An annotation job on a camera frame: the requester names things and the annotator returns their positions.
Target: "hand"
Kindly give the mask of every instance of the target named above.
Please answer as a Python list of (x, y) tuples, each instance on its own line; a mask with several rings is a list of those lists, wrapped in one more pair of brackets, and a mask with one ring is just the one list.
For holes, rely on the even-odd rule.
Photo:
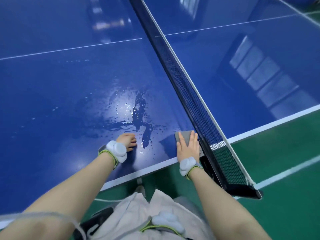
[(179, 132), (180, 142), (177, 142), (177, 158), (178, 162), (181, 162), (185, 158), (194, 157), (194, 159), (199, 163), (200, 157), (200, 145), (198, 142), (198, 134), (194, 131), (191, 132), (189, 145), (186, 145), (182, 134)]
[(132, 147), (137, 145), (137, 139), (133, 133), (123, 133), (116, 142), (121, 142), (127, 148), (127, 152), (132, 151)]

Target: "table tennis table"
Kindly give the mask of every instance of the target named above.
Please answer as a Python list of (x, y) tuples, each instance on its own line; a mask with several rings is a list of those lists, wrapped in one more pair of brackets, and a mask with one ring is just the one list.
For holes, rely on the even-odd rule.
[(174, 132), (195, 129), (211, 177), (254, 191), (230, 143), (319, 109), (319, 26), (281, 0), (0, 0), (0, 16), (0, 214), (125, 132), (138, 146), (101, 190), (176, 163)]

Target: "person's left hand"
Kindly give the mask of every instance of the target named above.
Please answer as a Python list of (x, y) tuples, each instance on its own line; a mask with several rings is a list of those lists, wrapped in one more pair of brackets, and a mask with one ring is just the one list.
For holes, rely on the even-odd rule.
[(116, 142), (121, 142), (127, 148), (127, 152), (132, 151), (132, 147), (137, 145), (137, 139), (133, 133), (123, 133), (117, 138)]

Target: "person's right hand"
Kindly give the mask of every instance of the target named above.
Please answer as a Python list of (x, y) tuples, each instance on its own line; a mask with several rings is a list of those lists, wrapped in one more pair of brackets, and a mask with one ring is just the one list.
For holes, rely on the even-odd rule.
[(186, 145), (182, 134), (179, 132), (180, 142), (177, 142), (177, 158), (178, 162), (181, 162), (185, 158), (194, 157), (194, 159), (199, 163), (200, 157), (200, 145), (198, 142), (198, 134), (194, 131), (191, 132), (189, 145)]

